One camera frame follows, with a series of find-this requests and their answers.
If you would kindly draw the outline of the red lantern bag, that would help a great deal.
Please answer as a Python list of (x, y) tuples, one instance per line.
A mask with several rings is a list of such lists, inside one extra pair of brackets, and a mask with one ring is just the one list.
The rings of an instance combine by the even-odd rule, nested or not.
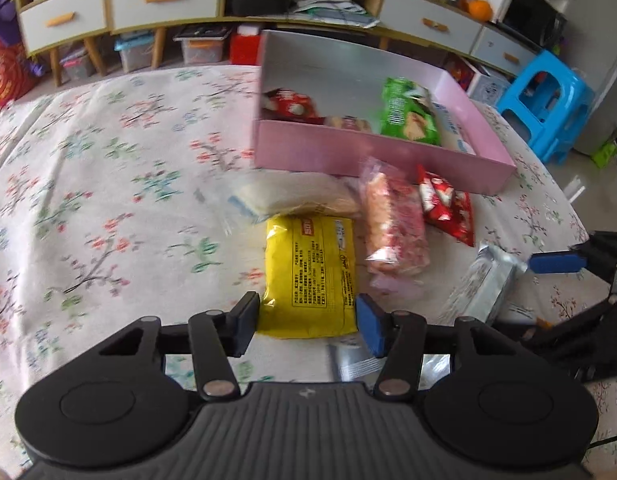
[(17, 101), (38, 83), (25, 55), (23, 44), (7, 46), (0, 39), (0, 107)]

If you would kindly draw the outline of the yellow snack packet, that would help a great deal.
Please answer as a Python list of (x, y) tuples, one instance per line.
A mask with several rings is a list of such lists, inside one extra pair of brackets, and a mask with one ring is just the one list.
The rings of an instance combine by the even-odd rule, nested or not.
[(354, 222), (329, 216), (266, 221), (265, 292), (258, 332), (313, 339), (356, 332)]

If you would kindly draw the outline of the beef jerky cracker packet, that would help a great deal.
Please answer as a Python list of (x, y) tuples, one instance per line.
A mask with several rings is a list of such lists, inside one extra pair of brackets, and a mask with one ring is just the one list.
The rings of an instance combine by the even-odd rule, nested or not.
[(353, 116), (327, 116), (324, 119), (324, 124), (328, 127), (352, 130), (357, 132), (372, 133), (373, 128), (366, 119)]

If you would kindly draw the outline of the clear storage bin blue lid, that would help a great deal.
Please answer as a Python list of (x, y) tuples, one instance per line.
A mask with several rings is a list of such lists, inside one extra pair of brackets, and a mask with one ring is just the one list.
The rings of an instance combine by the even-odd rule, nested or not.
[(118, 36), (114, 42), (114, 50), (120, 55), (122, 70), (128, 74), (150, 67), (153, 45), (152, 32), (130, 32)]

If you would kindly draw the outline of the white red small packet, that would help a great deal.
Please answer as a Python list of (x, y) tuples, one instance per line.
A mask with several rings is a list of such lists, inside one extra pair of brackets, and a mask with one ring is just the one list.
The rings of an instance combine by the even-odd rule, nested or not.
[[(375, 358), (357, 334), (329, 339), (327, 351), (335, 382), (363, 382), (368, 390), (374, 388), (386, 362)], [(418, 389), (430, 389), (450, 372), (451, 362), (447, 354), (425, 354)]]

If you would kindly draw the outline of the red snack packet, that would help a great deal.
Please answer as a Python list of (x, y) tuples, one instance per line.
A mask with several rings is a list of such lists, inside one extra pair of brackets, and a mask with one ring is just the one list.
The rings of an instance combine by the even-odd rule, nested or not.
[(417, 185), (423, 219), (469, 247), (475, 246), (475, 224), (470, 195), (425, 167), (417, 167)]
[(312, 125), (324, 122), (309, 96), (285, 88), (264, 92), (261, 96), (261, 110), (263, 116), (269, 119)]

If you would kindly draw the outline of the floral table cloth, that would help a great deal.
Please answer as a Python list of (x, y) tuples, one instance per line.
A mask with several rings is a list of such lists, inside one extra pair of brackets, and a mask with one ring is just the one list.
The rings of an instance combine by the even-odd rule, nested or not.
[[(214, 184), (253, 177), (258, 67), (159, 70), (85, 84), (0, 114), (0, 468), (30, 459), (25, 390), (143, 315), (185, 323), (265, 288), (265, 224), (228, 232)], [(477, 242), (527, 258), (617, 231), (568, 195), (493, 108), (477, 105), (517, 169), (471, 196)], [(240, 385), (329, 380), (327, 342), (255, 336)]]

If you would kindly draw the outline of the green chips packet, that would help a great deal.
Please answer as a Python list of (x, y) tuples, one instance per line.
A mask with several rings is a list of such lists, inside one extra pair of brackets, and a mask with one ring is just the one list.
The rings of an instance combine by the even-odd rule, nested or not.
[(430, 92), (407, 78), (387, 78), (381, 92), (382, 136), (441, 145)]

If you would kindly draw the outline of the blue white bread packet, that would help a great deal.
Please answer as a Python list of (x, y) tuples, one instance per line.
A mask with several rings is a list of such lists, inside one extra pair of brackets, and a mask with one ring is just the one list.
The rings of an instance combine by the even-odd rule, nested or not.
[(465, 137), (461, 123), (443, 105), (433, 102), (431, 104), (435, 113), (435, 125), (438, 129), (442, 148), (468, 155), (476, 154), (475, 150)]

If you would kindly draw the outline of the clear bin under cabinet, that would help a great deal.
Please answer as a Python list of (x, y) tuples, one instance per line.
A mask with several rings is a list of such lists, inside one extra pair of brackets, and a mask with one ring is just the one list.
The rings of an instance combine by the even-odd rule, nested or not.
[(226, 25), (190, 24), (174, 36), (174, 41), (182, 48), (186, 65), (216, 64), (224, 59), (229, 34), (230, 28)]

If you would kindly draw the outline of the orange fruit lower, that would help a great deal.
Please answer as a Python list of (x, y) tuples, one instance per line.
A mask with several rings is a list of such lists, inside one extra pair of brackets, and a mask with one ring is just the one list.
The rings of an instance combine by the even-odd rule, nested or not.
[(493, 18), (493, 9), (487, 0), (470, 0), (467, 3), (468, 14), (476, 21), (486, 23)]

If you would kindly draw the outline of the pink rice cracker packet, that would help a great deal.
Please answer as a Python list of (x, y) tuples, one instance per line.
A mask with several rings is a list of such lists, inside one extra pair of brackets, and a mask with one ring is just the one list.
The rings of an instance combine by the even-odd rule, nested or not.
[(368, 157), (359, 176), (369, 270), (412, 278), (429, 266), (429, 244), (419, 191), (401, 170)]

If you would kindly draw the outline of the wooden tv cabinet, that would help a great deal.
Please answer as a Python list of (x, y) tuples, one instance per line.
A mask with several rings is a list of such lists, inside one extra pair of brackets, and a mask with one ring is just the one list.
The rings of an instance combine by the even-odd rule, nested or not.
[(517, 76), (537, 55), (491, 23), (485, 0), (14, 0), (30, 55), (83, 40), (89, 50), (103, 34), (154, 32), (153, 62), (161, 62), (167, 29), (205, 23), (261, 23), (367, 32), (380, 47), (404, 41), (443, 49)]

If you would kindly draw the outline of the clear white bread packet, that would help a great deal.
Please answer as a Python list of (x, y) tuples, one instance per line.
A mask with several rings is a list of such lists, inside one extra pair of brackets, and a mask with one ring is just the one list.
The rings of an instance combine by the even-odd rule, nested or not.
[(359, 215), (351, 186), (329, 174), (279, 170), (242, 170), (217, 177), (197, 196), (226, 233), (264, 223), (277, 216)]

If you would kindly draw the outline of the silver cracker packet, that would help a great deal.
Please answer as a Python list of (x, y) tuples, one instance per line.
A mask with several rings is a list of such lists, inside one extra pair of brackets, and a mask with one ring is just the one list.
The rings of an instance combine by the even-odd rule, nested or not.
[(456, 318), (475, 318), (492, 325), (510, 289), (527, 269), (527, 263), (518, 256), (482, 242), (475, 260), (445, 301), (435, 323), (452, 326)]

